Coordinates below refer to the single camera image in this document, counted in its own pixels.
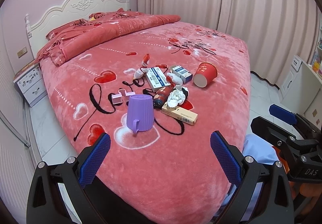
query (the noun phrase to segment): tile floor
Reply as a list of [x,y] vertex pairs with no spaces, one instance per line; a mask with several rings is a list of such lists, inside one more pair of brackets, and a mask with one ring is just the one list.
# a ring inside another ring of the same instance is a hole
[[[251,74],[251,85],[250,118],[246,133],[249,134],[252,132],[250,127],[252,120],[258,116],[262,116],[293,133],[295,136],[300,137],[292,126],[269,114],[268,109],[272,104],[285,108],[280,104],[278,88],[271,86],[265,80],[261,80],[255,74]],[[48,96],[43,97],[43,99],[33,106],[30,109],[30,113],[41,157],[48,165],[63,163],[68,157],[77,156],[75,149],[59,125]],[[70,201],[68,199],[64,200],[69,208],[76,213]]]

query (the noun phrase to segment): purple cup handle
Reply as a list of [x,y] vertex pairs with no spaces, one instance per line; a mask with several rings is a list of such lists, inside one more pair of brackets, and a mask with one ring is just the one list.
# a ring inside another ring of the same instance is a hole
[[139,120],[133,120],[133,129],[134,129],[134,133],[137,133],[139,128],[138,128],[138,123],[139,123]]

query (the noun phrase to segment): bed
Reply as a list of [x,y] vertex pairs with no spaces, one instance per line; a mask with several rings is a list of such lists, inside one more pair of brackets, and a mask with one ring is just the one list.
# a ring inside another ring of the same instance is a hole
[[[159,224],[208,223],[230,187],[210,148],[210,135],[220,130],[241,150],[246,134],[251,92],[247,45],[230,35],[180,22],[176,15],[128,10],[129,0],[65,0],[33,25],[26,16],[30,46],[40,61],[50,102],[78,153],[102,132],[111,136],[111,149],[97,176],[125,202]],[[102,12],[112,12],[106,23],[96,19],[90,27],[77,27],[77,35],[48,42],[51,30]],[[68,55],[64,47],[72,44]],[[164,73],[174,64],[192,74],[202,62],[216,66],[218,76],[207,87],[192,81],[184,85],[189,96],[181,106],[198,114],[195,125],[155,109],[151,130],[134,136],[126,126],[125,99],[114,105],[111,97],[120,89],[155,94],[145,77],[133,80],[146,54],[149,67]]]

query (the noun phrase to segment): nightstand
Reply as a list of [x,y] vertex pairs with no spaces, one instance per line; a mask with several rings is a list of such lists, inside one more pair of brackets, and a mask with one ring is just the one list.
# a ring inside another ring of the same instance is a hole
[[39,64],[32,62],[23,67],[14,77],[13,82],[17,85],[30,107],[34,106],[47,95],[45,83]]

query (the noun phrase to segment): blue gripper pad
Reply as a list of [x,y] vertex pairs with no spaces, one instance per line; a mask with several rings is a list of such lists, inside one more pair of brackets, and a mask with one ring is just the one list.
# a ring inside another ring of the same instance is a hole
[[271,105],[269,108],[269,113],[274,116],[275,118],[278,118],[284,122],[286,122],[289,125],[295,125],[297,123],[295,114],[292,112],[289,112],[275,104]]
[[227,145],[228,144],[225,144],[225,142],[216,132],[211,134],[210,146],[215,153],[228,181],[231,184],[235,184],[238,188],[241,184],[241,168]]
[[82,188],[92,183],[110,147],[111,138],[105,133],[80,168],[78,181]]

